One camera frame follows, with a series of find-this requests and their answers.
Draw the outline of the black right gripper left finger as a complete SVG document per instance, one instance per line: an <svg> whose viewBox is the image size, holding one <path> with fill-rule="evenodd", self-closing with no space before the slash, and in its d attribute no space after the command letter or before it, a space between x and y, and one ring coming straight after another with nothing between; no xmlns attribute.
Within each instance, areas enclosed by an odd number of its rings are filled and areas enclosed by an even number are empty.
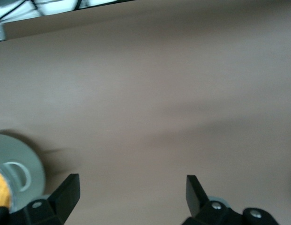
<svg viewBox="0 0 291 225"><path fill-rule="evenodd" d="M10 213L0 207L0 225L63 225L80 199L79 174L70 174L46 199Z"/></svg>

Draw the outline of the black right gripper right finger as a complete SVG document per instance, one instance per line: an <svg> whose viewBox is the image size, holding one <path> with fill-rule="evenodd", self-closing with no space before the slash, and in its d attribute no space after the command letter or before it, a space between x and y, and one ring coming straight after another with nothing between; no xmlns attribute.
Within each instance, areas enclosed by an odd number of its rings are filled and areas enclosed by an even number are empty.
<svg viewBox="0 0 291 225"><path fill-rule="evenodd" d="M222 198L209 197L195 175L186 177L186 201L191 216L184 225L277 225L278 222L267 211L246 208L235 212Z"/></svg>

